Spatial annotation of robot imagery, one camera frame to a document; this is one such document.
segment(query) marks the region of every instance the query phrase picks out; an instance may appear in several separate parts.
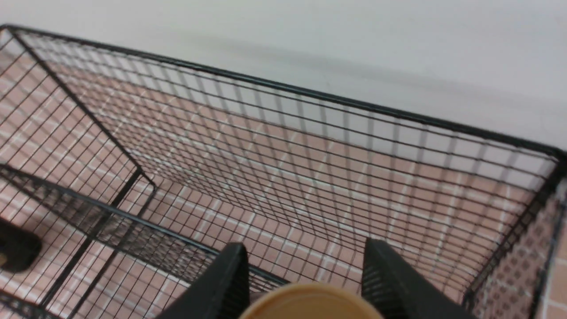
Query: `white grout line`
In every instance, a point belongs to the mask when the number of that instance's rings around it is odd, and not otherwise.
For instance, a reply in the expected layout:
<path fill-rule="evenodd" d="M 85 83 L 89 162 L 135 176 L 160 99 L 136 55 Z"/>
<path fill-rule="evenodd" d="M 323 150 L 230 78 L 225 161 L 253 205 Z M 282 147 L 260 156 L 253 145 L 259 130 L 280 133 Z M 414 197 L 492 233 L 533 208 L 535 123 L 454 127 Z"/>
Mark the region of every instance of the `white grout line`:
<path fill-rule="evenodd" d="M 296 137 L 296 136 L 297 136 L 297 132 L 294 132 L 294 133 L 291 135 L 290 141 L 293 142 L 293 141 L 295 140 L 295 137 Z M 284 160 L 287 158 L 287 156 L 290 154 L 290 152 L 291 152 L 291 148 L 289 148 L 289 152 L 285 152 L 285 153 L 282 155 L 282 157 L 277 161 L 278 164 L 277 164 L 276 171 L 279 172 L 280 175 L 272 174 L 272 177 L 270 177 L 270 181 L 269 181 L 268 185 L 267 185 L 266 187 L 264 187 L 264 193 L 266 193 L 266 192 L 272 187 L 273 181 L 274 181 L 274 179 L 275 179 L 276 177 L 279 177 L 279 178 L 282 178 L 282 179 L 283 179 L 284 176 L 281 174 L 280 168 L 281 168 L 281 166 L 284 164 Z M 265 172 L 268 172 L 268 169 L 266 169 L 266 167 L 271 167 L 271 166 L 268 166 L 268 165 L 265 165 L 265 166 L 264 166 L 264 171 L 265 171 Z M 252 214 L 250 215 L 250 218 L 249 218 L 248 221 L 246 222 L 246 225 L 245 225 L 244 228 L 243 228 L 242 234 L 240 234 L 240 239 L 239 239 L 239 241 L 244 240 L 244 236 L 246 236 L 246 234 L 248 233 L 248 229 L 250 228 L 250 226 L 252 225 L 254 219 L 256 218 L 256 212 L 255 212 L 255 210 L 257 210 L 259 207 L 260 207 L 260 204 L 257 204 L 255 207 L 252 208 L 252 211 L 251 211 Z"/>
<path fill-rule="evenodd" d="M 411 185 L 415 179 L 415 175 L 413 174 L 415 169 L 416 169 L 416 163 L 412 162 L 412 165 L 409 168 L 409 172 L 410 174 L 407 175 L 407 177 L 405 178 L 405 185 L 404 187 L 401 189 L 401 194 L 399 197 L 399 202 L 396 203 L 396 210 L 393 213 L 393 216 L 390 217 L 390 210 L 391 210 L 391 201 L 388 201 L 388 218 L 390 220 L 390 225 L 388 227 L 388 232 L 386 233 L 386 239 L 390 239 L 390 235 L 392 234 L 393 228 L 396 224 L 396 220 L 399 213 L 399 210 L 401 210 L 402 205 L 404 204 L 404 199 L 406 197 L 406 192 L 408 191 L 408 185 Z"/>
<path fill-rule="evenodd" d="M 362 166 L 361 171 L 366 171 L 366 170 L 368 169 L 368 167 L 369 167 L 369 166 L 368 166 L 368 163 L 365 163 L 365 164 Z M 363 175 L 363 174 L 360 173 L 360 177 L 358 178 L 358 180 L 357 180 L 357 182 L 356 182 L 357 184 L 356 184 L 356 186 L 354 187 L 354 191 L 357 191 L 357 190 L 358 190 L 358 188 L 359 188 L 360 185 L 361 185 L 362 178 L 363 178 L 364 176 L 365 176 L 365 175 Z M 341 224 L 343 224 L 343 223 L 347 220 L 347 214 L 351 214 L 351 211 L 352 211 L 353 207 L 354 207 L 354 203 L 352 203 L 352 201 L 351 201 L 351 204 L 350 204 L 350 206 L 349 206 L 349 208 L 348 208 L 348 211 L 344 212 L 344 215 L 343 215 L 343 217 L 342 217 L 342 220 L 340 221 Z M 333 253 L 335 252 L 335 248 L 336 248 L 336 246 L 337 246 L 337 244 L 338 244 L 337 239 L 338 239 L 339 235 L 340 235 L 339 233 L 335 234 L 335 237 L 332 239 L 332 244 L 330 245 L 329 249 L 327 250 L 327 251 L 328 251 L 328 254 L 327 254 L 327 255 L 333 256 Z M 327 262 L 327 261 L 324 261 L 324 262 L 321 264 L 321 266 L 319 267 L 319 269 L 318 269 L 318 273 L 319 273 L 319 274 L 318 274 L 318 276 L 316 276 L 316 280 L 317 280 L 318 282 L 320 282 L 320 281 L 322 280 L 323 276 L 325 275 L 325 272 L 327 271 L 327 269 L 326 269 L 327 264 L 328 264 L 328 262 Z"/>
<path fill-rule="evenodd" d="M 324 165 L 327 165 L 327 159 L 329 157 L 329 152 L 331 151 L 331 149 L 333 148 L 333 146 L 335 145 L 335 142 L 331 141 L 327 147 L 327 149 L 325 150 L 325 156 L 323 157 L 322 163 L 319 165 L 319 168 L 317 169 L 317 173 L 315 173 L 315 175 L 313 176 L 313 183 L 312 185 L 317 185 L 317 177 L 319 176 L 319 174 L 321 174 L 321 170 L 323 168 Z M 308 190 L 307 190 L 307 196 L 305 197 L 306 200 L 308 200 L 311 197 L 311 194 L 313 192 L 313 190 L 315 189 L 313 186 L 311 186 Z M 302 207 L 302 209 L 305 209 L 307 207 L 307 205 L 302 205 L 300 206 Z M 286 236 L 286 242 L 287 240 L 289 240 L 288 238 L 291 238 L 291 235 L 293 234 L 293 232 L 295 231 L 295 227 L 297 226 L 297 222 L 299 221 L 299 218 L 296 217 L 294 219 L 294 222 L 290 225 L 290 229 L 287 232 L 287 236 Z M 274 265 L 277 265 L 280 262 L 280 257 L 282 256 L 281 252 L 278 253 L 278 256 L 276 257 L 276 261 L 274 262 Z"/>
<path fill-rule="evenodd" d="M 462 179 L 462 175 L 461 173 L 458 173 L 456 179 L 457 184 L 460 185 L 461 179 Z M 450 223 L 450 221 L 452 220 L 453 214 L 455 213 L 455 204 L 457 201 L 458 192 L 459 192 L 458 188 L 456 188 L 455 191 L 453 191 L 453 196 L 451 197 L 451 201 L 449 202 L 449 208 L 447 209 L 447 216 L 445 217 L 445 224 L 449 224 L 451 225 L 451 227 L 453 227 L 453 224 Z M 445 242 L 445 236 L 447 235 L 448 229 L 449 227 L 447 227 L 446 225 L 444 225 L 441 228 L 442 232 L 441 235 L 439 236 L 439 241 L 437 242 L 437 249 L 435 250 L 435 262 L 433 262 L 433 265 L 431 266 L 431 272 L 435 271 L 435 268 L 437 266 L 437 260 L 439 259 L 439 254 L 441 253 L 441 247 Z"/>

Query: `black plastic piece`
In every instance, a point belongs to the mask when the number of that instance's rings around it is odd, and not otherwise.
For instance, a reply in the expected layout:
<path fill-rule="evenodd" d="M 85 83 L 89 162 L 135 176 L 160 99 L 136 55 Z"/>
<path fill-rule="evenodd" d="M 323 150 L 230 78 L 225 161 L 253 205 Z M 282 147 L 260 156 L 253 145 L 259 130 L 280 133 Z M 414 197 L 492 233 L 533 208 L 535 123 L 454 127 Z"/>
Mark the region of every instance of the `black plastic piece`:
<path fill-rule="evenodd" d="M 32 232 L 0 218 L 0 268 L 22 272 L 30 268 L 41 252 L 41 239 Z"/>
<path fill-rule="evenodd" d="M 231 242 L 158 319 L 237 319 L 249 305 L 246 248 Z"/>
<path fill-rule="evenodd" d="M 474 319 L 381 240 L 366 240 L 362 297 L 385 319 Z"/>

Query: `wire grid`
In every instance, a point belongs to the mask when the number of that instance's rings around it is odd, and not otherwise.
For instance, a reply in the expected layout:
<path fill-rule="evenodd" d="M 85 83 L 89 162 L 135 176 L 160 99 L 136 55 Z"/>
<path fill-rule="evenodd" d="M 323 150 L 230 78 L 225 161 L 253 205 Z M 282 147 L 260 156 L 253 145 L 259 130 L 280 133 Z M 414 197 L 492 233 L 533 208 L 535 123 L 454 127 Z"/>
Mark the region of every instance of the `wire grid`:
<path fill-rule="evenodd" d="M 211 247 L 243 241 L 252 265 L 290 281 L 358 291 L 364 240 L 372 237 L 460 301 L 557 164 L 490 134 L 147 54 L 16 33 L 160 185 L 147 219 Z M 33 61 L 26 58 L 15 64 Z M 97 286 L 106 298 L 105 291 Z"/>
<path fill-rule="evenodd" d="M 117 152 L 116 145 L 6 32 L 0 35 L 0 66 L 1 161 L 110 203 L 134 171 L 132 161 Z M 56 292 L 53 283 L 85 236 L 4 180 L 0 189 L 1 217 L 44 241 L 32 270 L 21 274 L 1 271 L 0 287 L 39 304 Z M 124 202 L 123 209 L 137 208 L 129 204 Z M 81 276 L 81 272 L 71 273 L 66 282 L 82 280 Z M 56 313 L 64 305 L 61 300 L 48 304 Z"/>
<path fill-rule="evenodd" d="M 134 261 L 136 261 L 136 267 L 139 270 L 148 269 L 145 274 L 144 271 L 141 271 L 136 277 L 128 271 L 131 280 L 128 283 L 120 284 L 122 290 L 127 289 L 128 285 L 132 285 L 130 291 L 126 294 L 126 298 L 122 300 L 122 303 L 119 302 L 120 298 L 111 300 L 120 304 L 119 310 L 123 313 L 130 312 L 126 316 L 128 318 L 153 317 L 163 310 L 164 305 L 153 307 L 154 311 L 152 311 L 152 307 L 149 306 L 152 306 L 156 301 L 156 294 L 152 296 L 152 294 L 146 293 L 152 287 L 151 284 L 155 284 L 154 277 L 156 275 L 165 274 L 165 276 L 176 278 L 181 281 L 177 284 L 187 288 L 210 266 L 218 254 L 218 251 L 194 244 L 183 237 L 176 236 L 175 233 L 140 221 L 130 214 L 104 206 L 95 200 L 80 196 L 66 188 L 55 186 L 31 175 L 21 174 L 8 166 L 1 167 L 0 175 L 55 215 L 62 217 L 67 223 L 87 234 L 89 238 L 103 244 L 93 245 L 91 250 L 99 250 L 100 252 L 103 247 L 116 249 L 110 257 L 103 254 L 102 257 L 106 261 L 104 266 L 99 269 L 89 269 L 92 272 L 102 271 L 105 273 L 106 280 L 99 281 L 99 284 L 106 283 L 108 285 L 111 282 L 116 269 L 114 273 L 108 273 L 108 270 L 104 271 L 103 269 L 110 268 L 114 264 L 113 259 L 115 257 L 112 257 L 112 255 L 118 255 L 119 252 L 128 256 L 126 262 L 130 262 L 130 267 L 135 266 Z M 118 258 L 119 265 L 124 261 L 124 255 L 121 254 Z M 85 284 L 83 289 L 80 287 L 75 289 L 70 298 L 63 298 L 64 310 L 70 311 L 66 315 L 73 317 L 77 314 L 84 318 L 100 317 L 101 315 L 108 315 L 112 318 L 115 316 L 124 317 L 124 314 L 113 312 L 113 308 L 96 307 L 100 294 L 97 295 L 96 292 L 94 294 L 87 293 L 89 289 L 86 286 Z M 253 291 L 265 291 L 272 290 L 279 285 L 260 276 L 253 276 L 249 286 Z M 62 301 L 61 298 L 56 298 L 56 300 L 58 303 Z M 132 307 L 132 300 L 137 300 L 134 307 Z"/>

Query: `black metal frame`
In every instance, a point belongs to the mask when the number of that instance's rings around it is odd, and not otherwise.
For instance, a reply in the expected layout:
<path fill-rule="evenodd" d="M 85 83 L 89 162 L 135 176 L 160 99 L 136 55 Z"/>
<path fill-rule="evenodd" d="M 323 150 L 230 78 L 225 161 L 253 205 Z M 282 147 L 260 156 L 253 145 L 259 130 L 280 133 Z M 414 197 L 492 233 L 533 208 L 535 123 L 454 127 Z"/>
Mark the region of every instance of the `black metal frame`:
<path fill-rule="evenodd" d="M 440 129 L 446 129 L 446 130 L 450 130 L 452 132 L 458 132 L 460 134 L 466 134 L 466 135 L 478 137 L 478 138 L 481 138 L 481 139 L 484 139 L 484 140 L 490 140 L 490 141 L 506 144 L 506 145 L 512 147 L 515 150 L 517 150 L 517 149 L 530 150 L 530 151 L 538 152 L 538 153 L 541 153 L 541 154 L 545 154 L 545 155 L 553 158 L 556 161 L 555 168 L 553 169 L 553 171 L 551 173 L 549 173 L 546 176 L 547 180 L 545 181 L 545 183 L 541 186 L 539 191 L 535 194 L 534 198 L 531 199 L 529 204 L 526 205 L 526 209 L 525 209 L 524 213 L 521 214 L 517 218 L 515 224 L 512 225 L 507 230 L 507 233 L 504 235 L 500 246 L 492 253 L 490 258 L 488 258 L 488 260 L 485 262 L 484 267 L 479 271 L 478 276 L 475 278 L 475 280 L 470 284 L 469 288 L 467 289 L 467 292 L 466 292 L 465 297 L 463 299 L 463 305 L 465 305 L 468 309 L 472 309 L 472 304 L 473 304 L 473 301 L 475 299 L 475 296 L 478 293 L 478 289 L 480 287 L 482 287 L 482 285 L 485 283 L 486 277 L 492 271 L 494 271 L 494 269 L 496 267 L 498 267 L 501 259 L 508 254 L 508 252 L 514 247 L 515 243 L 519 240 L 520 236 L 523 233 L 525 233 L 528 226 L 532 224 L 532 222 L 534 221 L 538 212 L 545 205 L 545 202 L 553 194 L 557 185 L 559 184 L 559 182 L 562 180 L 562 178 L 567 173 L 567 156 L 566 156 L 565 152 L 563 152 L 562 150 L 557 149 L 555 147 L 552 147 L 552 146 L 542 145 L 542 144 L 535 143 L 535 142 L 532 142 L 532 141 L 527 141 L 527 140 L 524 140 L 524 139 L 521 139 L 521 138 L 510 137 L 510 136 L 503 135 L 503 134 L 500 134 L 500 133 L 489 132 L 489 131 L 486 131 L 486 130 L 483 130 L 483 129 L 478 129 L 478 128 L 470 127 L 470 126 L 463 125 L 463 124 L 453 123 L 451 121 L 445 121 L 445 120 L 436 119 L 436 118 L 433 118 L 433 117 L 414 114 L 414 113 L 411 113 L 411 112 L 395 110 L 393 108 L 378 106 L 378 105 L 367 103 L 367 102 L 361 102 L 361 101 L 357 101 L 357 100 L 353 100 L 353 99 L 343 98 L 343 97 L 340 97 L 340 96 L 321 93 L 321 92 L 317 92 L 317 91 L 313 91 L 313 90 L 304 89 L 304 88 L 301 88 L 301 87 L 290 86 L 290 85 L 286 85 L 286 84 L 282 84 L 282 83 L 278 83 L 278 82 L 274 82 L 274 81 L 269 81 L 269 80 L 265 80 L 265 79 L 251 77 L 251 76 L 244 75 L 244 74 L 239 74 L 239 73 L 225 71 L 225 70 L 221 70 L 221 69 L 217 69 L 217 68 L 212 68 L 212 67 L 205 66 L 205 65 L 194 64 L 194 63 L 191 63 L 191 62 L 177 60 L 177 59 L 174 59 L 174 58 L 159 56 L 159 55 L 156 55 L 156 54 L 140 52 L 140 51 L 126 49 L 126 48 L 120 48 L 120 47 L 116 47 L 116 46 L 113 46 L 113 45 L 98 43 L 98 42 L 95 42 L 95 41 L 83 40 L 83 39 L 79 39 L 79 38 L 76 38 L 76 37 L 59 35 L 59 34 L 55 34 L 55 33 L 50 33 L 50 32 L 45 32 L 45 31 L 40 31 L 40 30 L 34 30 L 34 29 L 31 29 L 31 28 L 14 26 L 14 25 L 0 26 L 0 32 L 4 31 L 4 30 L 8 31 L 11 34 L 11 36 L 15 39 L 15 41 L 17 41 L 17 43 L 19 43 L 19 45 L 21 45 L 24 48 L 25 52 L 27 54 L 29 54 L 31 57 L 33 57 L 33 59 L 35 61 L 37 61 L 38 65 L 40 65 L 41 68 L 50 76 L 50 78 L 52 78 L 61 89 L 63 89 L 65 94 L 67 94 L 69 96 L 69 98 L 73 100 L 73 102 L 96 124 L 96 126 L 98 126 L 107 135 L 107 137 L 110 140 L 112 140 L 117 145 L 117 147 L 136 166 L 136 168 L 137 168 L 136 171 L 131 175 L 131 177 L 129 178 L 126 185 L 123 186 L 123 188 L 120 190 L 120 192 L 112 200 L 111 207 L 107 208 L 108 210 L 112 210 L 112 212 L 116 213 L 116 214 L 122 214 L 122 213 L 119 212 L 119 210 L 116 210 L 115 208 L 112 208 L 112 207 L 117 207 L 121 203 L 121 201 L 124 199 L 124 197 L 127 195 L 127 193 L 130 191 L 130 189 L 135 184 L 136 180 L 138 180 L 139 178 L 145 179 L 149 184 L 152 185 L 153 194 L 155 194 L 155 190 L 156 190 L 157 186 L 154 184 L 152 179 L 145 173 L 144 168 L 143 168 L 144 166 L 141 165 L 138 162 L 138 160 L 135 157 L 133 157 L 130 152 L 128 152 L 126 150 L 126 148 L 122 145 L 121 141 L 119 139 L 117 139 L 109 131 L 109 129 L 99 120 L 99 118 L 95 114 L 92 113 L 92 110 L 89 109 L 85 105 L 84 101 L 82 101 L 80 98 L 78 98 L 76 96 L 75 92 L 72 89 L 69 88 L 67 83 L 65 83 L 62 79 L 59 78 L 58 74 L 56 72 L 54 72 L 49 67 L 48 63 L 46 63 L 37 54 L 37 52 L 32 47 L 30 47 L 30 45 L 28 45 L 28 43 L 25 40 L 22 39 L 22 37 L 20 35 L 22 35 L 22 34 L 33 34 L 33 35 L 37 35 L 37 36 L 45 36 L 45 37 L 48 37 L 50 39 L 56 39 L 56 40 L 61 40 L 61 41 L 65 41 L 65 42 L 74 43 L 74 44 L 77 44 L 77 45 L 85 45 L 85 46 L 96 48 L 96 49 L 121 53 L 121 54 L 125 54 L 127 56 L 138 57 L 138 58 L 144 59 L 144 60 L 151 60 L 151 61 L 155 61 L 158 64 L 167 64 L 167 65 L 172 65 L 172 66 L 179 67 L 179 68 L 187 68 L 187 69 L 193 70 L 194 72 L 203 72 L 203 73 L 206 73 L 206 74 L 210 74 L 213 77 L 218 76 L 218 77 L 230 79 L 232 81 L 242 81 L 242 82 L 245 82 L 245 83 L 251 83 L 254 86 L 256 86 L 256 85 L 262 86 L 266 89 L 273 90 L 274 92 L 283 92 L 283 93 L 290 94 L 290 95 L 293 95 L 293 96 L 301 96 L 300 99 L 298 98 L 298 101 L 300 101 L 300 102 L 301 102 L 302 99 L 305 98 L 305 99 L 317 100 L 317 101 L 319 101 L 319 103 L 321 105 L 324 104 L 324 103 L 335 103 L 335 104 L 339 104 L 339 105 L 341 105 L 345 108 L 350 107 L 350 108 L 357 109 L 357 110 L 368 111 L 368 112 L 375 113 L 375 114 L 381 114 L 381 115 L 384 115 L 384 116 L 394 117 L 395 119 L 397 119 L 397 122 L 394 123 L 395 125 L 400 125 L 399 121 L 407 120 L 407 121 L 411 121 L 413 123 L 419 123 L 419 124 L 423 125 L 423 127 L 425 127 L 425 128 L 431 126 L 431 127 L 436 127 L 436 128 L 440 128 Z M 287 95 L 283 96 L 283 95 L 280 95 L 278 93 L 278 94 L 275 94 L 275 96 L 276 97 L 278 97 L 278 96 L 286 97 Z M 420 144 L 419 148 L 420 148 L 420 150 L 418 152 L 422 152 L 424 149 L 426 149 L 426 146 L 424 146 L 424 144 L 422 143 L 422 144 Z M 453 151 L 454 151 L 454 149 L 453 150 L 447 150 L 447 151 L 444 151 L 444 152 L 449 154 L 449 156 L 451 156 Z M 510 168 L 510 164 L 507 163 L 505 165 L 507 165 L 506 166 L 507 169 Z M 151 202 L 152 198 L 153 197 L 148 198 L 147 202 L 143 206 L 147 207 L 147 205 Z M 143 213 L 144 213 L 144 211 L 141 211 L 138 216 L 142 216 Z M 137 222 L 140 222 L 140 223 L 146 223 L 142 219 L 135 219 L 133 217 L 132 217 L 132 219 L 137 221 Z M 161 228 L 160 231 L 166 232 L 166 233 L 168 233 L 169 235 L 172 235 L 172 236 L 177 236 L 176 234 L 171 233 L 167 229 L 164 229 L 164 228 Z M 83 243 L 83 245 L 81 246 L 81 248 L 79 249 L 79 251 L 77 252 L 77 255 L 73 258 L 73 260 L 69 264 L 67 264 L 65 271 L 55 281 L 55 284 L 52 285 L 50 292 L 44 297 L 43 301 L 41 302 L 42 306 L 45 306 L 47 303 L 49 303 L 51 301 L 51 298 L 54 296 L 55 292 L 63 284 L 63 282 L 65 281 L 65 279 L 69 275 L 69 272 L 76 266 L 77 262 L 80 260 L 80 258 L 82 257 L 82 255 L 84 254 L 86 249 L 91 244 L 91 240 L 92 239 L 85 241 Z M 200 246 L 200 244 L 196 243 L 196 242 L 194 242 L 192 244 L 196 245 L 196 246 Z M 200 248 L 205 249 L 205 250 L 209 249 L 208 247 L 204 247 L 204 246 L 200 247 Z M 214 250 L 214 249 L 211 250 L 211 252 L 213 252 L 215 254 L 218 253 L 218 251 Z M 549 261 L 546 264 L 546 271 L 544 271 L 540 274 L 540 282 L 545 282 L 545 278 L 547 277 L 547 266 L 548 266 L 548 264 L 549 264 Z M 258 275 L 266 276 L 266 278 L 271 276 L 269 273 L 267 273 L 265 271 L 261 271 L 261 270 L 258 270 Z M 271 280 L 273 280 L 274 282 L 278 282 L 279 284 L 285 284 L 287 282 L 286 280 L 278 278 L 277 276 L 271 278 Z M 539 298 L 540 293 L 541 293 L 541 287 L 538 287 L 537 290 L 535 291 L 535 299 Z"/>

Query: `tiled floor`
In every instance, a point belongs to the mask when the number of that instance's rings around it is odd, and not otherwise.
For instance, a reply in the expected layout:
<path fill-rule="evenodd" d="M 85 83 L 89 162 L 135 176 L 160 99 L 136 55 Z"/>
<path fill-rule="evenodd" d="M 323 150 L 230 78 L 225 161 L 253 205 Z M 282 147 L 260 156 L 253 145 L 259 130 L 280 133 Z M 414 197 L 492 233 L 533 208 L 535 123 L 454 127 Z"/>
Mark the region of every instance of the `tiled floor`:
<path fill-rule="evenodd" d="M 131 160 L 30 60 L 19 61 L 22 69 L 8 68 L 10 61 L 0 57 L 0 107 L 8 114 L 0 124 L 1 160 L 109 202 L 132 172 Z M 525 201 L 520 187 L 57 67 L 159 186 L 143 218 L 216 249 L 241 241 L 250 264 L 292 282 L 357 292 L 364 240 L 374 237 L 459 300 Z M 139 181 L 134 189 L 121 206 L 131 213 L 149 188 Z M 0 272 L 0 287 L 38 302 L 85 238 L 9 186 L 0 196 L 2 217 L 47 243 L 29 272 Z M 91 245 L 48 309 L 67 317 L 111 253 Z M 187 287 L 118 254 L 75 317 L 154 317 Z M 562 312 L 567 236 L 539 316 Z M 11 317 L 0 310 L 0 318 Z"/>

